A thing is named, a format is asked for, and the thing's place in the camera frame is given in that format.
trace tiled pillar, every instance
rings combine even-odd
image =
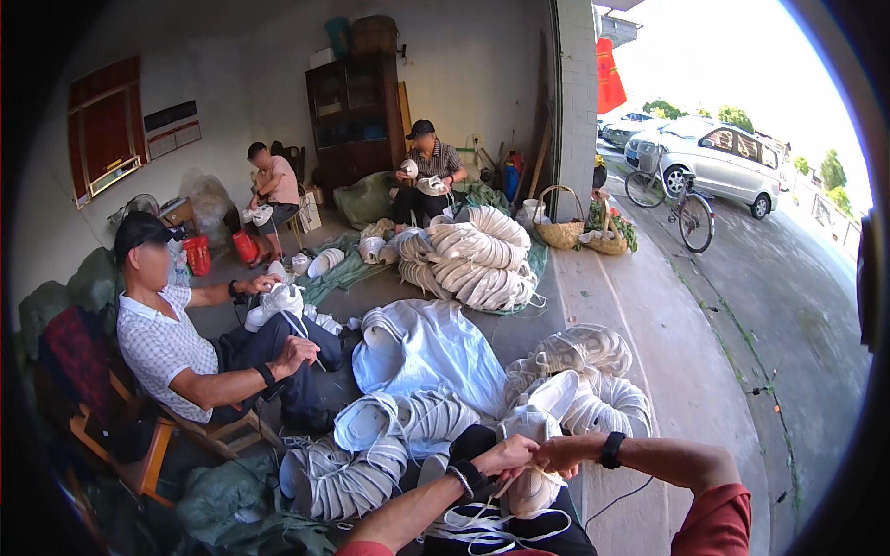
[[[596,155],[596,33],[590,0],[556,0],[562,64],[562,151],[560,185],[581,200],[584,218],[590,208]],[[556,218],[577,214],[575,200],[562,193]]]

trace woman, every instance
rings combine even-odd
[[[413,143],[414,148],[408,152],[405,159],[417,163],[418,178],[438,176],[445,184],[446,191],[451,191],[452,183],[466,177],[466,169],[457,155],[457,150],[439,141],[436,130],[429,120],[417,120],[411,126],[411,134],[406,135],[405,139],[410,139]],[[412,211],[417,219],[417,225],[422,226],[425,215],[432,218],[442,214],[449,204],[445,195],[427,195],[414,187],[417,185],[417,180],[409,178],[401,169],[396,171],[395,179],[403,186],[399,188],[392,202],[392,219],[395,222],[396,233],[411,223]]]
[[[296,183],[294,169],[284,157],[272,156],[266,146],[256,142],[247,149],[247,160],[256,166],[256,190],[247,207],[256,210],[260,198],[266,198],[266,205],[272,206],[272,216],[259,226],[249,222],[244,228],[259,246],[260,251],[247,264],[255,269],[267,261],[280,261],[283,253],[276,228],[290,220],[300,210],[300,190]]]

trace street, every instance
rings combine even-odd
[[[746,205],[712,200],[713,242],[692,254],[666,205],[645,210],[626,197],[623,153],[602,140],[597,152],[609,171],[604,188],[699,301],[748,393],[769,483],[771,553],[782,553],[829,487],[862,406],[871,355],[859,343],[854,261],[803,228],[787,196],[762,221]]]

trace car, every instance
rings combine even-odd
[[[625,114],[624,116],[619,118],[618,121],[619,122],[645,122],[646,120],[651,120],[651,119],[652,119],[652,116],[649,116],[648,114],[643,114],[642,112],[628,112],[627,114]],[[598,117],[596,119],[596,127],[597,127],[596,136],[597,137],[603,137],[603,127],[605,125],[611,125],[612,123],[614,123],[612,121],[609,121],[608,123],[604,124],[603,123],[604,121],[605,120],[603,120],[601,117]]]
[[[634,133],[640,133],[641,131],[664,125],[665,122],[666,120],[659,117],[649,117],[649,119],[642,122],[626,120],[619,121],[615,124],[607,124],[603,127],[603,139],[612,145],[623,149]]]
[[[683,184],[683,170],[695,173],[695,185],[716,197],[740,201],[762,220],[779,207],[779,154],[740,127],[697,117],[675,121],[635,134],[625,146],[625,161],[651,172],[659,139],[664,154],[662,176],[672,196]]]

